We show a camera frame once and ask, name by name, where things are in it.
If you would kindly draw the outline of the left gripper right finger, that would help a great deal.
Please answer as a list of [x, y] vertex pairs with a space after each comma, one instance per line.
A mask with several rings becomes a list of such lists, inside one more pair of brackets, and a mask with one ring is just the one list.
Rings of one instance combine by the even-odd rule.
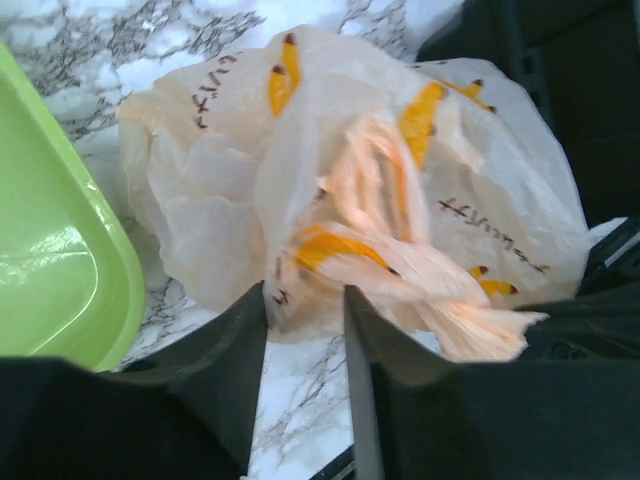
[[349, 395], [358, 479], [436, 479], [433, 434], [450, 363], [385, 319], [355, 286], [344, 291]]

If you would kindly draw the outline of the orange printed plastic bag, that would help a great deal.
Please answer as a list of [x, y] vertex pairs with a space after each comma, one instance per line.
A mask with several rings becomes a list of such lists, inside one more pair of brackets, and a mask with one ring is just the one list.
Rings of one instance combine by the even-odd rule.
[[299, 26], [119, 106], [129, 200], [167, 274], [220, 311], [261, 283], [279, 339], [340, 334], [359, 287], [453, 361], [507, 361], [591, 241], [564, 151], [493, 64], [409, 66]]

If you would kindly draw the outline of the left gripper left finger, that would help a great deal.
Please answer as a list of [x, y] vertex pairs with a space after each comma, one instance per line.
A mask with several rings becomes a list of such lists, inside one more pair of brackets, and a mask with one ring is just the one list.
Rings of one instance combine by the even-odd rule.
[[161, 478], [247, 475], [267, 330], [257, 283], [217, 318], [120, 372], [155, 396], [145, 431], [163, 440], [160, 458], [174, 463]]

